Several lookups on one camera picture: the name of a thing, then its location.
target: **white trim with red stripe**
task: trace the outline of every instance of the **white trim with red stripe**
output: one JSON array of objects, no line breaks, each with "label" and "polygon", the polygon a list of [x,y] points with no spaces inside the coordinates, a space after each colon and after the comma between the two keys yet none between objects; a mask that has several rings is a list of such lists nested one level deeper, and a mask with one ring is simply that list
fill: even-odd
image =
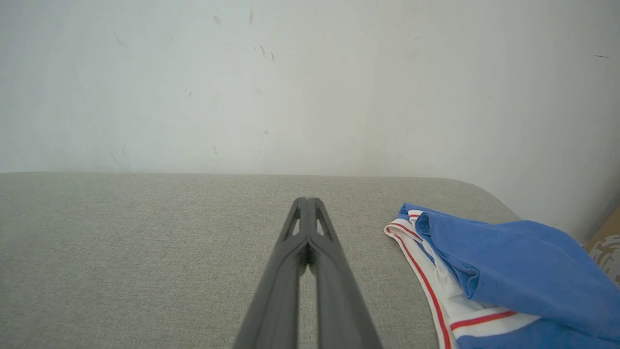
[{"label": "white trim with red stripe", "polygon": [[[410,215],[422,211],[410,210]],[[485,337],[512,332],[539,319],[538,316],[513,312],[503,307],[489,307],[468,299],[454,276],[433,248],[416,233],[415,227],[403,219],[396,219],[386,226],[385,233],[396,240],[409,265],[422,284],[433,314],[440,348],[456,348],[456,339],[463,335]],[[420,246],[433,257],[433,264]]]}]

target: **gray fabric surface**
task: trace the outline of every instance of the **gray fabric surface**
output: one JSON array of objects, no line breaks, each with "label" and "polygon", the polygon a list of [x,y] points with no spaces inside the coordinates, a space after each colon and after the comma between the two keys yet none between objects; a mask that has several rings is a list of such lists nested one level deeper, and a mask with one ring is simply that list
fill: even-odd
[{"label": "gray fabric surface", "polygon": [[[298,196],[320,197],[385,348],[436,348],[422,288],[383,227],[404,201],[517,216],[432,178],[0,174],[3,348],[227,348]],[[301,348],[316,336],[301,281]]]}]

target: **blue and white garment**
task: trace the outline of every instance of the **blue and white garment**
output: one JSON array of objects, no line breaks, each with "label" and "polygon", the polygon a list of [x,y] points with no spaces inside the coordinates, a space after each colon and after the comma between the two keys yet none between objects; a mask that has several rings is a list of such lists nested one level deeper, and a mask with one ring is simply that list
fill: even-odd
[{"label": "blue and white garment", "polygon": [[439,304],[440,343],[452,336],[461,348],[620,347],[620,291],[560,230],[405,204],[386,233],[431,289],[431,308]]}]

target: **red stripe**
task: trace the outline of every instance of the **red stripe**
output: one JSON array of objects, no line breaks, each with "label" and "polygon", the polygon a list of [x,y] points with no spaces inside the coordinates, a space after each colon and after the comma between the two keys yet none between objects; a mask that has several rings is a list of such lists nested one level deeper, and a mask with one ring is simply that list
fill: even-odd
[{"label": "red stripe", "polygon": [[505,317],[513,316],[515,314],[516,314],[516,312],[513,312],[512,310],[509,310],[509,311],[501,312],[501,313],[498,313],[498,314],[491,314],[491,315],[487,315],[487,316],[476,317],[475,319],[457,321],[457,322],[453,323],[452,325],[450,325],[450,328],[452,329],[452,331],[454,331],[455,329],[458,329],[459,327],[477,325],[477,324],[481,324],[483,322],[489,322],[489,321],[493,321],[493,320],[497,320],[497,319],[503,319]]},{"label": "red stripe", "polygon": [[398,223],[390,223],[389,225],[397,225],[401,228],[403,228],[404,230],[408,231],[408,233],[410,233],[411,235],[413,235],[414,237],[419,238],[420,240],[422,239],[418,234],[416,234],[415,232],[411,231],[410,229],[408,229],[407,227],[405,227],[402,224],[398,224]]},{"label": "red stripe", "polygon": [[435,296],[433,289],[430,287],[430,283],[428,283],[428,279],[426,278],[426,275],[424,275],[424,272],[422,271],[418,263],[415,262],[415,259],[412,257],[411,253],[409,253],[409,250],[405,246],[405,242],[402,241],[402,238],[396,234],[394,234],[394,236],[398,238],[398,240],[401,241],[401,244],[402,244],[401,246],[405,249],[405,252],[407,252],[409,259],[412,262],[414,262],[415,269],[418,271],[418,273],[420,273],[420,275],[422,275],[422,280],[424,280],[424,285],[426,285],[428,293],[430,293],[430,297],[433,299],[433,305],[435,306],[435,309],[437,310],[437,317],[439,318],[439,326],[441,327],[441,333],[443,334],[443,342],[445,343],[445,348],[451,349],[452,346],[450,344],[450,336],[448,335],[448,329],[446,328],[446,323],[443,321],[443,314],[441,313],[439,302],[437,301],[437,297]]}]

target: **wall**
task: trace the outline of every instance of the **wall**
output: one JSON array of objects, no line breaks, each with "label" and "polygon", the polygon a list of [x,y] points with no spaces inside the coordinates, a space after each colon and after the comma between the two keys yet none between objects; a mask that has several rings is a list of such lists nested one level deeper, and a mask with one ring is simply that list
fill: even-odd
[{"label": "wall", "polygon": [[3,172],[456,178],[580,240],[620,189],[615,0],[9,0],[0,50]]}]

